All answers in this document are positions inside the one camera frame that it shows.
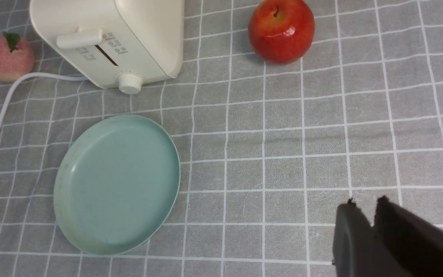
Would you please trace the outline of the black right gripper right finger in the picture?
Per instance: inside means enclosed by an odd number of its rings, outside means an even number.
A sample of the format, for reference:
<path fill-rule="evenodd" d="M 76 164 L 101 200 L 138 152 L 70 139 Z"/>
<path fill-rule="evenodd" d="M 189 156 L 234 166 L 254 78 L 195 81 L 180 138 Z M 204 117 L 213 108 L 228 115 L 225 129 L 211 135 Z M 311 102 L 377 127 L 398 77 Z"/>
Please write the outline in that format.
<path fill-rule="evenodd" d="M 443 230 L 379 197 L 374 216 L 375 236 L 402 268 L 415 277 L 443 277 Z"/>

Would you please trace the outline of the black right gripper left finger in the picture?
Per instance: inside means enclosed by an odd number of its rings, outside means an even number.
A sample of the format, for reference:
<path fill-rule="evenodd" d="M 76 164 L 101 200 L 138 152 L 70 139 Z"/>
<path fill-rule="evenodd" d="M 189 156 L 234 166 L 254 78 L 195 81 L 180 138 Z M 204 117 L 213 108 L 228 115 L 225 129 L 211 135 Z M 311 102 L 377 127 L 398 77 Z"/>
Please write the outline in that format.
<path fill-rule="evenodd" d="M 352 200 L 337 208 L 333 261 L 338 277 L 411 277 L 374 234 L 367 217 Z"/>

